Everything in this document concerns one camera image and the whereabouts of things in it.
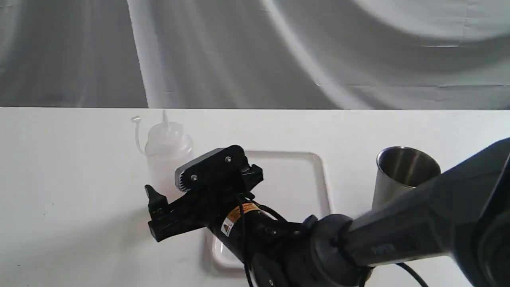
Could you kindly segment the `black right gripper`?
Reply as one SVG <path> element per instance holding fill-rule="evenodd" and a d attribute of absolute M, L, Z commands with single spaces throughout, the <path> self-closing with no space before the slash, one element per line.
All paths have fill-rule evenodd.
<path fill-rule="evenodd" d="M 268 206 L 257 203 L 252 190 L 263 181 L 257 165 L 231 171 L 222 178 L 183 192 L 168 203 L 151 185 L 144 186 L 151 218 L 147 222 L 159 243 L 173 236 L 206 228 L 240 260 L 247 275 L 279 271 L 279 254 L 286 246 L 309 235 L 305 223 L 286 220 Z"/>

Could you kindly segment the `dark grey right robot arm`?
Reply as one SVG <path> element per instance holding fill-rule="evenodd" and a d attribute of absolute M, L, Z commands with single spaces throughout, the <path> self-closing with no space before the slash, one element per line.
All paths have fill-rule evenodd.
<path fill-rule="evenodd" d="M 379 265 L 450 256 L 474 287 L 509 285 L 509 139 L 358 218 L 330 214 L 295 223 L 255 202 L 264 179 L 239 145 L 203 154 L 176 172 L 169 203 L 149 184 L 157 242 L 209 229 L 244 267 L 250 287 L 363 287 Z"/>

